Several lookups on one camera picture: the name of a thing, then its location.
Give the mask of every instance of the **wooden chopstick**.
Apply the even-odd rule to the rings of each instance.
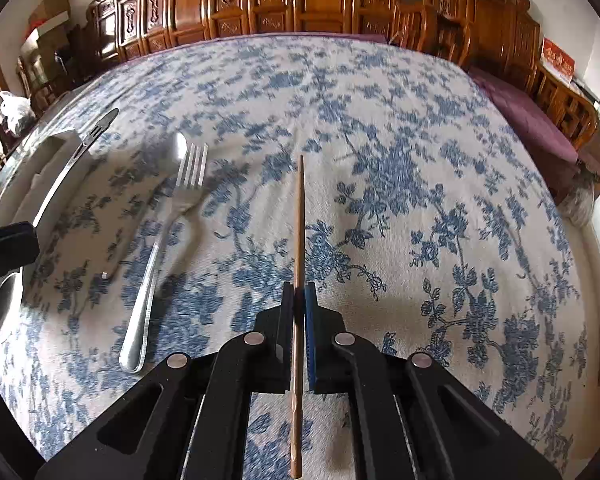
[[[304,387],[304,158],[298,159],[296,193],[296,261],[294,264],[294,330],[291,357],[291,476],[302,476],[302,388]]]

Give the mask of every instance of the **red sign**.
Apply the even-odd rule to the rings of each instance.
[[[542,40],[542,62],[567,85],[571,82],[576,62],[563,49],[546,37]]]

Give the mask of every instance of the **silver fork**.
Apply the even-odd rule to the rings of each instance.
[[[129,373],[138,373],[144,365],[151,304],[154,300],[155,285],[158,280],[158,258],[164,250],[167,236],[171,231],[171,225],[179,216],[186,213],[200,201],[202,183],[205,178],[207,150],[208,146],[206,144],[203,148],[199,148],[187,139],[187,153],[180,161],[176,187],[170,201],[171,211],[162,226],[160,234],[155,239],[142,277],[142,285],[138,291],[134,309],[131,312],[125,340],[120,350],[120,366]]]

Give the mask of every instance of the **metal screw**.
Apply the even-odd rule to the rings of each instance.
[[[350,334],[349,332],[340,332],[338,335],[336,335],[336,343],[338,343],[341,346],[353,345],[355,341],[355,336],[353,334]]]
[[[264,343],[264,336],[260,332],[249,332],[244,336],[244,342],[247,343],[247,345],[256,346]]]
[[[418,352],[411,357],[411,362],[418,368],[429,368],[431,366],[431,356],[424,352]]]
[[[184,354],[171,354],[167,358],[167,366],[169,368],[182,368],[187,364],[187,356]]]

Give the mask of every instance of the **blue floral bedspread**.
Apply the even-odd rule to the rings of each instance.
[[[430,352],[564,470],[587,371],[578,277],[530,157],[457,66],[330,38],[197,44],[105,73],[44,134],[86,132],[113,106],[0,345],[0,390],[43,456],[138,380],[118,353],[185,132],[210,145],[206,192],[170,233],[149,368],[176,350],[215,352],[278,304],[304,153],[306,275],[320,304],[383,352]],[[245,478],[287,478],[288,406],[254,396]],[[345,396],[304,396],[306,478],[352,478],[347,411]]]

